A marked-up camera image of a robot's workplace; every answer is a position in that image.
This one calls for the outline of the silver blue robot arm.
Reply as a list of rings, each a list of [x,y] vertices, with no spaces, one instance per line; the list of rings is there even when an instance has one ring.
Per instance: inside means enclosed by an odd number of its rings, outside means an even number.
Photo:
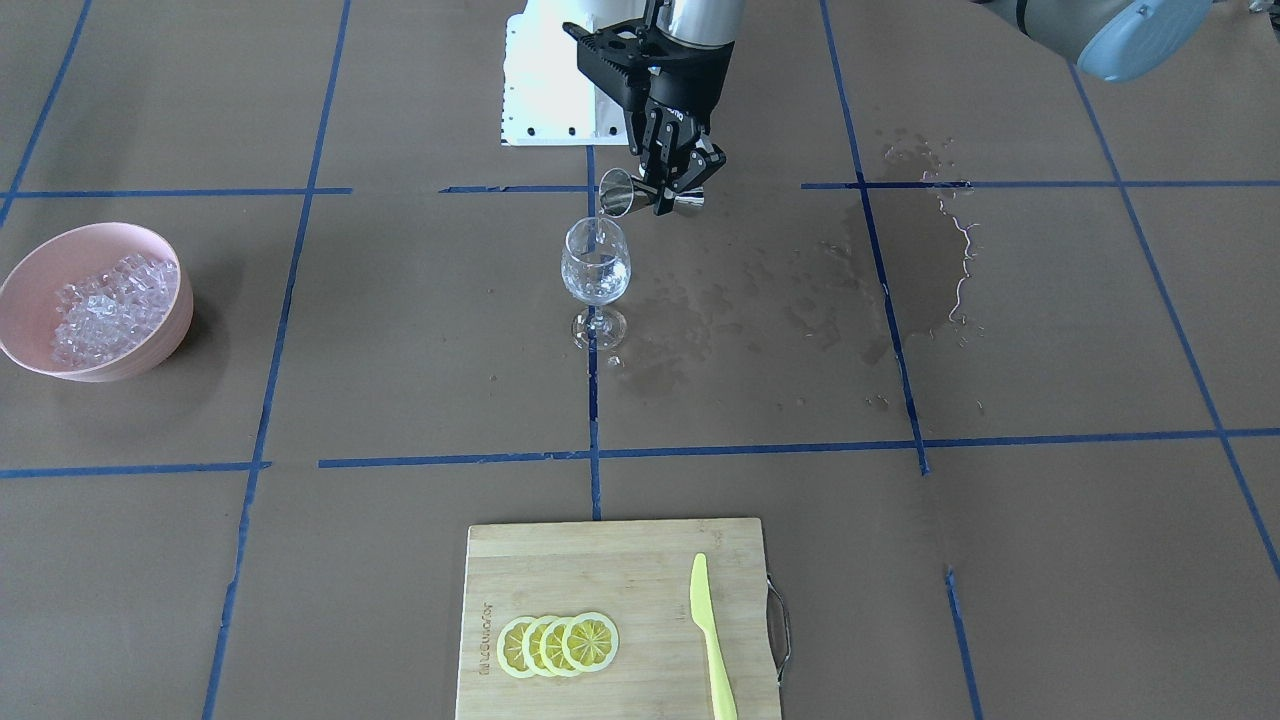
[[[1135,79],[1179,50],[1207,1],[987,1],[1020,35],[1110,83]],[[594,32],[575,31],[579,69],[623,113],[637,173],[600,178],[605,215],[644,208],[664,215],[724,164],[712,114],[745,14],[741,1],[648,1],[643,13]]]

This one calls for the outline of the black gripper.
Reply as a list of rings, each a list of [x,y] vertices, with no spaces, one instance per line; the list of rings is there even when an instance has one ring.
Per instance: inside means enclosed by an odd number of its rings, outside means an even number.
[[[735,44],[691,47],[677,42],[636,42],[627,51],[628,68],[650,76],[646,105],[632,114],[632,151],[640,169],[632,177],[634,206],[655,206],[655,215],[672,213],[727,163],[727,154],[710,137],[710,114],[721,99]],[[663,131],[669,111],[692,123],[687,152],[666,163]]]

